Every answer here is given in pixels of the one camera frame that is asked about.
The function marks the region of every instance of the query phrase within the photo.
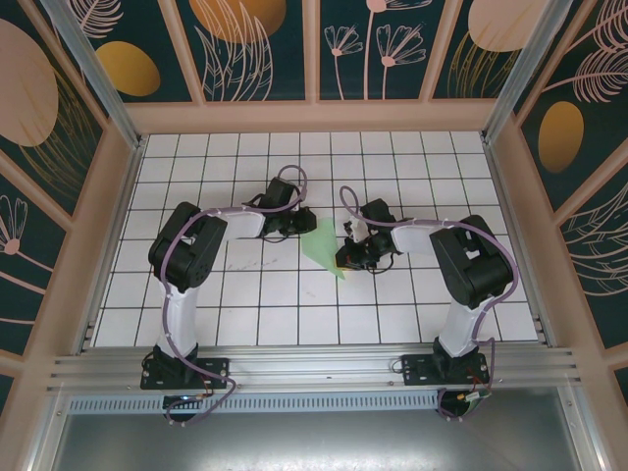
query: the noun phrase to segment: metal bracket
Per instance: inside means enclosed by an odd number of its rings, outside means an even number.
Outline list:
[[[197,358],[196,365],[220,376],[229,376],[229,358]],[[204,390],[205,385],[212,390],[225,390],[227,382],[213,378],[204,381],[200,375],[194,375],[188,383],[183,379],[162,374],[162,369],[154,359],[146,360],[139,387],[145,391],[169,390]]]
[[[482,353],[470,358],[468,368],[473,375],[466,371],[462,371],[461,374],[454,372],[447,381],[444,381],[431,354],[401,356],[401,373],[406,386],[473,385],[474,375],[482,383],[489,381],[487,359]]]

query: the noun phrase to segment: green cloth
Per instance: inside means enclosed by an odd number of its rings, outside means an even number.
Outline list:
[[[301,251],[307,258],[344,280],[344,273],[336,266],[338,242],[332,218],[319,219],[314,231],[301,236]]]

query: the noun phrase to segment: white grid tile floor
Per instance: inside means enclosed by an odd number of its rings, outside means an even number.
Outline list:
[[[306,204],[335,220],[339,245],[348,215],[338,191],[348,184],[360,203],[382,197],[398,218],[479,214],[511,246],[476,132],[151,135],[92,346],[155,342],[161,293],[148,247],[177,204],[248,201],[287,164],[307,172]],[[347,272],[342,281],[300,253],[299,237],[239,239],[221,247],[200,290],[197,337],[203,346],[430,342],[448,304],[434,256],[404,254],[382,275]],[[480,338],[490,336],[538,340],[523,287],[487,316]]]

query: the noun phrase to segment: black grid line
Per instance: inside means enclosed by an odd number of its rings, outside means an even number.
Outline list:
[[[299,132],[299,133],[297,133],[297,135],[298,135],[298,154],[296,154],[296,152],[291,153],[289,155],[288,154],[287,155],[284,155],[284,154],[280,155],[280,154],[278,154],[277,157],[294,159],[294,160],[298,159],[297,162],[300,165],[303,162],[303,158],[302,158],[303,157],[303,153],[301,151],[301,144],[302,144],[302,139],[303,139],[303,133]],[[425,143],[423,142],[423,134],[418,134],[418,135],[419,135],[419,137],[421,139],[421,144],[424,145]],[[406,216],[405,213],[408,210],[410,210],[410,208],[413,208],[413,210],[415,210],[415,211],[417,211],[417,210],[420,211],[422,209],[426,209],[427,210],[427,208],[431,208],[431,211],[440,211],[441,208],[445,209],[447,207],[460,207],[460,208],[466,207],[467,211],[470,213],[471,212],[471,205],[469,203],[468,194],[467,194],[467,188],[464,185],[464,181],[466,181],[466,180],[469,180],[469,181],[487,180],[490,183],[493,183],[492,182],[492,176],[490,176],[490,177],[472,177],[472,178],[466,178],[466,177],[462,176],[460,159],[458,158],[458,156],[460,154],[461,155],[465,155],[465,154],[467,154],[467,155],[480,155],[481,153],[479,153],[479,152],[458,152],[455,149],[455,146],[454,146],[454,151],[453,152],[450,152],[450,151],[448,151],[448,152],[430,152],[430,154],[451,155],[453,153],[455,155],[456,166],[457,166],[457,171],[458,171],[459,177],[457,177],[457,178],[455,178],[455,177],[439,178],[437,180],[440,180],[440,181],[453,180],[453,181],[461,182],[462,185],[463,185],[463,190],[464,190],[465,200],[466,200],[466,204],[438,204],[437,205],[437,201],[436,201],[436,197],[435,197],[435,189],[434,189],[434,186],[433,186],[433,180],[434,179],[432,178],[432,175],[431,175],[431,172],[430,172],[430,168],[429,168],[428,163],[427,163],[427,159],[426,159],[426,155],[427,154],[425,153],[425,150],[420,151],[420,152],[411,152],[411,151],[409,151],[409,149],[405,149],[406,150],[405,152],[396,152],[395,149],[394,149],[392,134],[390,132],[387,132],[387,136],[388,136],[388,139],[390,140],[390,143],[391,143],[391,145],[390,145],[391,151],[386,151],[386,152],[371,152],[371,151],[369,151],[368,155],[382,155],[382,156],[387,155],[387,156],[392,156],[392,164],[393,164],[393,167],[394,167],[394,178],[393,179],[392,178],[378,178],[377,173],[375,175],[370,175],[369,174],[369,179],[368,180],[366,179],[366,162],[365,162],[366,159],[365,159],[365,154],[364,154],[364,147],[363,147],[364,142],[363,142],[363,133],[362,132],[359,133],[360,149],[361,149],[360,153],[357,153],[356,149],[354,149],[355,151],[353,151],[353,152],[345,152],[344,151],[341,154],[338,154],[338,155],[342,155],[342,156],[343,155],[354,155],[354,156],[360,155],[361,163],[362,163],[362,169],[363,169],[361,178],[353,178],[353,179],[352,178],[347,178],[347,179],[346,178],[342,178],[341,180],[343,182],[347,181],[347,184],[350,184],[350,182],[356,182],[356,183],[363,184],[364,185],[364,192],[365,192],[363,196],[366,196],[366,202],[368,202],[368,198],[369,198],[369,190],[368,190],[368,187],[366,185],[367,182],[370,182],[370,181],[374,181],[375,182],[375,181],[392,181],[392,180],[396,180],[396,195],[399,198],[399,205],[398,206],[396,206],[396,205],[395,206],[391,206],[391,210],[395,212],[395,210],[398,209],[399,211],[401,211],[401,215],[402,216]],[[331,186],[332,186],[332,189],[334,189],[335,191],[338,191],[338,184],[336,183],[335,175],[334,175],[334,155],[336,155],[336,154],[334,154],[334,149],[332,148],[332,134],[331,133],[327,133],[325,138],[326,138],[326,140],[329,140],[329,147],[330,147],[329,153],[322,153],[322,154],[309,154],[308,153],[307,155],[308,155],[308,157],[315,156],[315,155],[322,155],[322,156],[324,156],[326,158],[329,158],[330,174],[329,174],[328,177],[325,176],[325,178],[308,179],[308,180],[310,180],[311,182],[329,182],[331,184]],[[180,139],[181,139],[181,136],[177,135],[177,145],[175,147],[175,154],[179,150]],[[143,241],[143,240],[144,241],[152,241],[153,240],[153,238],[146,238],[145,236],[144,237],[134,237],[134,236],[132,236],[132,234],[130,233],[131,225],[132,225],[133,228],[139,229],[139,231],[134,231],[136,235],[143,236],[144,234],[148,234],[146,232],[146,229],[148,228],[148,226],[144,226],[143,220],[145,220],[146,223],[149,223],[152,226],[152,225],[155,224],[155,220],[159,219],[159,226],[156,229],[156,231],[158,233],[159,228],[161,228],[161,226],[164,224],[165,219],[167,219],[167,215],[172,212],[172,210],[166,209],[169,206],[173,206],[173,204],[168,204],[168,197],[169,197],[169,194],[172,192],[171,183],[196,183],[196,184],[198,184],[199,188],[198,188],[198,194],[197,194],[197,197],[196,197],[197,205],[200,205],[201,199],[203,198],[203,188],[204,187],[207,188],[207,184],[206,183],[209,183],[210,187],[211,187],[211,183],[228,183],[228,184],[230,184],[231,185],[231,192],[232,192],[232,195],[231,195],[231,202],[232,202],[232,204],[235,202],[236,191],[238,190],[238,188],[236,188],[236,184],[237,183],[244,183],[244,185],[242,185],[242,184],[240,185],[240,188],[242,188],[243,186],[246,187],[247,183],[265,183],[265,184],[268,184],[269,179],[272,177],[270,175],[270,167],[271,167],[271,164],[272,164],[270,159],[275,156],[275,154],[273,154],[273,156],[271,156],[271,150],[270,150],[270,146],[271,146],[271,142],[272,142],[272,134],[271,133],[268,134],[268,142],[267,142],[268,143],[268,148],[267,148],[267,154],[266,155],[263,155],[263,154],[262,155],[260,155],[260,154],[256,154],[256,155],[240,154],[239,153],[239,151],[240,151],[240,139],[241,139],[241,134],[239,134],[237,136],[237,144],[235,146],[235,151],[234,151],[233,154],[222,156],[222,157],[229,157],[230,159],[234,159],[234,161],[235,161],[235,165],[234,165],[234,168],[233,168],[234,174],[231,176],[230,179],[216,180],[215,178],[212,178],[211,174],[205,176],[205,173],[207,172],[208,167],[212,165],[212,160],[211,159],[214,158],[214,157],[220,158],[221,156],[218,156],[218,155],[217,156],[205,155],[204,157],[197,156],[197,155],[195,155],[195,156],[176,156],[176,157],[173,157],[173,156],[163,156],[163,157],[157,157],[157,158],[170,158],[170,159],[173,159],[172,166],[170,167],[170,178],[169,178],[169,180],[167,182],[146,182],[146,183],[144,183],[144,182],[136,182],[135,183],[135,187],[133,189],[133,194],[132,194],[132,198],[131,198],[130,208],[128,209],[127,215],[126,215],[126,218],[125,218],[125,226],[124,226],[124,230],[122,232],[121,241],[119,242],[119,245],[117,247],[117,252],[116,252],[116,256],[115,256],[115,263],[113,265],[113,270],[112,270],[111,275],[110,275],[110,280],[108,281],[108,284],[107,284],[106,293],[103,296],[103,299],[105,300],[105,302],[102,303],[102,307],[101,307],[102,314],[100,315],[100,321],[98,323],[98,326],[96,326],[96,328],[95,328],[96,332],[95,332],[95,334],[93,336],[94,344],[97,343],[97,336],[98,336],[98,332],[100,330],[100,324],[101,324],[102,319],[104,318],[104,316],[106,316],[106,311],[114,310],[114,309],[140,310],[139,322],[135,326],[134,343],[136,343],[136,341],[137,341],[139,328],[141,327],[141,323],[142,323],[142,320],[144,318],[143,311],[146,309],[146,303],[147,303],[146,297],[148,295],[148,287],[149,287],[149,284],[151,282],[151,280],[150,280],[150,272],[146,272],[146,270],[140,270],[140,271],[121,271],[121,270],[119,270],[117,268],[117,265],[119,264],[119,259],[120,259],[120,256],[121,256],[120,250],[122,249],[122,242],[126,241],[126,240],[133,240],[133,241]],[[453,145],[453,138],[452,138],[452,134],[451,133],[449,133],[449,139],[451,140],[451,143]],[[208,138],[207,139],[207,143],[206,143],[206,148],[205,148],[205,153],[206,154],[209,151],[209,146],[210,146],[210,139]],[[422,178],[422,179],[405,179],[403,176],[401,176],[399,174],[399,168],[398,168],[398,165],[397,165],[397,157],[398,156],[408,156],[408,155],[415,155],[415,156],[417,156],[418,159],[422,158],[425,161],[426,171],[427,171],[427,178]],[[190,177],[189,180],[187,180],[186,178],[181,178],[181,179],[178,179],[177,182],[173,182],[173,177],[174,177],[173,171],[175,170],[175,166],[176,166],[176,163],[177,163],[177,161],[175,159],[187,158],[187,157],[189,157],[189,158],[192,158],[192,157],[193,158],[204,158],[203,166],[202,166],[202,173],[201,173],[202,177],[200,179],[195,179],[193,177],[193,174],[191,172],[188,172],[189,173],[188,177]],[[239,180],[236,177],[238,161],[245,160],[245,159],[247,159],[249,157],[265,158],[266,159],[266,162],[265,162],[265,164],[266,164],[266,175],[265,175],[266,181],[263,180],[263,177],[260,178],[259,180]],[[430,205],[427,205],[427,204],[425,204],[425,205],[405,205],[405,204],[403,204],[403,201],[401,199],[402,191],[401,191],[401,187],[399,185],[399,182],[404,182],[404,181],[417,181],[417,182],[419,182],[419,181],[424,181],[424,180],[428,180],[429,181],[430,191],[431,191],[431,194],[432,194],[432,204],[430,204]],[[165,187],[164,201],[163,201],[163,204],[161,205],[160,208],[152,208],[152,209],[148,208],[148,207],[147,208],[132,208],[132,203],[136,199],[137,192],[138,192],[138,190],[141,188],[141,186],[143,184],[155,184],[156,185],[155,188],[157,188],[157,189],[159,189],[159,185],[161,184],[161,185],[163,185],[161,187],[161,191],[163,191],[164,187]],[[411,190],[412,183],[405,183],[404,185],[407,187],[407,188],[406,187],[404,188],[404,191],[407,191],[408,189]],[[248,195],[247,194],[243,194],[242,198],[245,198],[246,196],[248,196]],[[337,221],[337,216],[338,217],[340,216],[340,211],[343,209],[342,206],[340,205],[340,203],[337,200],[336,201],[334,200],[334,195],[332,195],[332,200],[330,201],[329,204],[330,204],[329,206],[324,206],[324,205],[318,206],[317,205],[317,206],[310,206],[310,208],[312,209],[312,211],[315,214],[316,214],[316,210],[317,209],[318,210],[326,210],[326,212],[327,211],[331,212],[331,215],[334,218],[335,223],[339,223],[340,220]],[[493,204],[488,204],[488,203],[487,204],[474,204],[473,206],[474,207],[477,206],[479,208],[480,207],[494,207],[494,208],[496,207],[496,208],[498,208],[498,211],[501,212],[501,208],[499,206],[498,201],[493,203]],[[152,217],[149,217],[149,218],[141,217],[141,218],[132,220],[131,219],[131,211],[133,211],[133,212],[134,211],[137,211],[137,212],[139,212],[139,211],[159,211],[159,215],[155,214],[155,218],[154,219]],[[497,232],[494,232],[494,234],[496,234],[496,236],[506,236],[506,237],[508,237],[507,229],[505,231],[505,234],[503,234],[503,229],[502,228],[500,228]],[[344,239],[344,237],[341,236],[341,232],[337,233],[337,237],[340,240]],[[339,285],[339,283],[341,283],[341,282],[339,282],[338,279],[335,278],[335,282],[334,282],[334,289],[336,290],[336,296],[335,296],[336,303],[335,304],[332,303],[332,304],[307,304],[307,305],[301,305],[301,297],[302,296],[300,296],[300,289],[301,289],[301,279],[300,279],[300,275],[299,275],[300,272],[304,272],[304,273],[308,272],[308,271],[326,272],[326,270],[324,268],[322,268],[322,267],[321,268],[316,268],[314,265],[311,265],[311,264],[308,265],[308,268],[303,267],[303,263],[304,262],[303,262],[303,258],[302,258],[302,254],[301,254],[302,246],[301,246],[301,237],[300,237],[300,235],[298,235],[296,237],[296,239],[297,239],[297,244],[296,244],[296,248],[297,248],[296,267],[297,268],[296,268],[296,270],[294,270],[293,268],[290,268],[288,270],[286,268],[268,268],[268,269],[264,268],[264,252],[266,251],[266,248],[267,248],[265,241],[261,242],[262,243],[262,245],[261,245],[261,253],[260,253],[261,264],[260,264],[260,268],[259,269],[255,269],[255,270],[252,270],[252,269],[251,270],[249,270],[249,269],[246,269],[246,270],[230,270],[230,269],[228,269],[228,257],[229,257],[229,253],[234,250],[234,247],[233,247],[232,244],[229,244],[228,242],[226,242],[225,247],[224,247],[225,259],[224,259],[224,263],[223,263],[223,266],[222,266],[222,271],[220,270],[221,267],[216,267],[217,269],[213,270],[213,272],[222,274],[222,283],[220,285],[220,296],[219,297],[217,296],[217,299],[216,299],[217,302],[215,302],[215,300],[212,299],[211,302],[205,302],[204,303],[204,304],[217,303],[217,305],[208,305],[208,306],[198,305],[199,308],[214,308],[214,309],[218,309],[218,319],[216,321],[217,325],[216,325],[216,341],[215,341],[215,343],[219,342],[222,310],[223,309],[227,309],[227,308],[229,308],[229,309],[242,309],[242,308],[250,309],[251,307],[252,308],[257,307],[257,329],[256,329],[256,341],[255,341],[255,344],[259,344],[260,328],[264,327],[264,326],[261,325],[261,322],[263,322],[263,320],[261,319],[261,309],[262,308],[287,308],[287,307],[296,309],[296,344],[301,344],[301,335],[300,335],[300,325],[301,325],[300,308],[301,307],[308,307],[308,308],[310,308],[310,307],[335,308],[336,309],[336,314],[337,314],[338,343],[342,343],[342,341],[341,341],[341,325],[340,325],[340,308],[341,307],[345,307],[345,306],[346,307],[353,307],[353,306],[355,306],[355,307],[360,307],[360,308],[365,308],[365,307],[373,308],[373,307],[375,307],[375,311],[376,311],[376,315],[377,315],[377,322],[378,322],[378,338],[379,338],[379,342],[382,342],[382,325],[381,325],[381,319],[380,319],[380,309],[379,309],[379,306],[384,306],[384,305],[386,305],[386,306],[396,306],[396,305],[407,306],[409,304],[408,303],[399,303],[399,304],[385,303],[385,304],[383,304],[383,303],[379,302],[380,301],[380,299],[379,299],[380,296],[378,296],[378,294],[377,294],[377,283],[376,283],[376,280],[375,280],[375,277],[374,277],[373,278],[373,280],[374,280],[373,286],[374,286],[375,302],[372,303],[372,304],[371,303],[369,303],[369,304],[352,304],[352,303],[348,303],[348,302],[340,303],[340,285]],[[421,319],[421,313],[420,313],[419,307],[421,305],[430,305],[430,304],[447,305],[448,301],[443,300],[441,302],[434,302],[434,303],[426,303],[426,302],[420,302],[419,303],[419,302],[416,302],[417,301],[417,294],[418,294],[417,289],[419,287],[417,287],[415,285],[415,280],[414,280],[415,277],[414,277],[413,271],[414,270],[431,270],[433,268],[430,268],[430,267],[427,267],[427,266],[419,266],[417,268],[414,268],[414,264],[412,264],[410,262],[409,257],[407,256],[407,254],[404,256],[404,259],[407,259],[407,262],[408,262],[407,266],[405,266],[406,264],[401,264],[402,266],[399,266],[399,264],[397,264],[397,266],[392,267],[392,270],[396,270],[396,271],[409,270],[410,281],[412,283],[412,290],[413,290],[413,300],[414,300],[413,305],[415,306],[415,310],[416,310],[415,312],[416,312],[416,317],[417,317],[417,319],[416,319],[417,329],[418,329],[418,333],[419,333],[419,339],[423,340],[423,336],[422,336],[422,333],[421,333],[421,320],[420,320]],[[259,292],[258,292],[258,305],[257,306],[252,306],[252,305],[246,305],[246,306],[223,306],[224,295],[225,295],[225,276],[227,275],[227,273],[234,273],[234,272],[237,272],[237,271],[258,272],[259,273],[259,277],[260,278],[259,278]],[[296,304],[295,305],[292,305],[292,304],[284,305],[284,304],[282,304],[282,305],[277,305],[277,306],[265,305],[263,303],[263,301],[262,301],[264,272],[285,272],[285,271],[289,271],[289,272],[295,273],[296,276],[297,276],[296,296],[292,300],[289,301],[290,303],[295,302]],[[114,276],[116,274],[122,274],[122,273],[124,273],[124,274],[141,274],[141,275],[146,274],[147,282],[146,282],[146,285],[145,285],[145,288],[144,288],[143,300],[142,300],[140,306],[129,306],[129,307],[122,307],[122,306],[108,307],[107,306],[107,299],[110,296],[110,292],[112,291],[112,288],[115,288],[115,287],[113,287],[113,283],[112,283],[113,282],[113,278],[114,278]],[[329,302],[331,300],[330,299],[320,299],[320,301]],[[513,303],[513,304],[516,304],[516,303],[526,303],[527,304],[527,301],[525,301],[525,300],[517,300],[517,301],[507,300],[506,302]],[[504,340],[502,340],[501,331],[500,331],[500,325],[499,325],[499,321],[497,319],[497,314],[495,313],[495,310],[494,310],[494,314],[493,315],[495,316],[495,319],[496,319],[497,330],[498,330],[498,334],[499,334],[499,337],[500,337],[500,341],[504,341]]]

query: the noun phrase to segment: gray metal floor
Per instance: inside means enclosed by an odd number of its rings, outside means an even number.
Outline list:
[[[55,470],[509,471],[580,469],[557,393],[499,391],[447,423],[433,410],[217,414],[189,429],[160,416],[71,416]]]

